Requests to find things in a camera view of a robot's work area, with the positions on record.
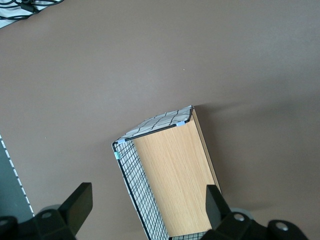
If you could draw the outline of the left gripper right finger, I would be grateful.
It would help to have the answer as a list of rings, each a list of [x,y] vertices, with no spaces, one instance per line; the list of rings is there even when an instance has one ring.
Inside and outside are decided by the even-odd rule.
[[[203,240],[264,240],[265,227],[241,212],[233,212],[216,185],[206,187],[205,210],[211,229]]]

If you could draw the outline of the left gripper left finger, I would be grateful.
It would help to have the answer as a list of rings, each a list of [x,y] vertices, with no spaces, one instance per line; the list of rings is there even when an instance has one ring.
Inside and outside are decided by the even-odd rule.
[[[93,186],[81,183],[57,208],[38,213],[34,220],[41,240],[75,240],[93,209]]]

